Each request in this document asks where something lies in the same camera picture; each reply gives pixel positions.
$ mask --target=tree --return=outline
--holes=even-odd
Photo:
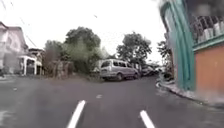
[[[43,67],[48,74],[52,74],[53,67],[51,62],[59,61],[64,57],[62,44],[59,41],[48,40],[45,44],[43,54]]]
[[[158,52],[160,52],[162,58],[165,60],[164,65],[166,67],[166,70],[171,72],[173,66],[172,51],[165,41],[161,41],[158,43]]]
[[[158,43],[158,52],[162,56],[162,58],[167,58],[171,55],[171,49],[168,47],[167,43],[165,41],[161,41]]]
[[[88,74],[101,58],[100,38],[89,28],[78,27],[67,33],[63,49],[77,72]]]
[[[117,59],[117,57],[115,54],[113,54],[113,55],[109,55],[106,59]]]
[[[138,33],[127,34],[124,36],[123,44],[117,47],[118,57],[129,62],[143,64],[147,55],[152,52],[150,44],[151,41],[144,39]]]

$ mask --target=white road line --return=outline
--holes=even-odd
[[[81,116],[85,104],[86,104],[85,100],[79,101],[67,128],[76,128],[76,125],[79,121],[79,118]]]
[[[153,125],[151,119],[149,118],[149,116],[145,110],[142,110],[140,112],[140,116],[141,116],[142,121],[144,122],[146,128],[155,128],[155,126]]]

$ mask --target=overcast sky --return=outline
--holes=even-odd
[[[152,41],[149,59],[161,60],[156,47],[164,40],[165,30],[153,0],[2,1],[2,21],[21,26],[37,47],[43,48],[47,40],[63,42],[70,29],[83,26],[91,28],[101,38],[101,46],[113,54],[124,34],[135,31]],[[26,42],[34,47],[27,38]]]

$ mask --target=orange wall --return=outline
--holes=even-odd
[[[224,45],[195,53],[197,90],[224,92]]]

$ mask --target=asphalt road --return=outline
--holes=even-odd
[[[156,77],[123,82],[17,78],[0,83],[0,128],[66,128],[78,101],[77,128],[223,128],[224,110],[201,106],[155,87]]]

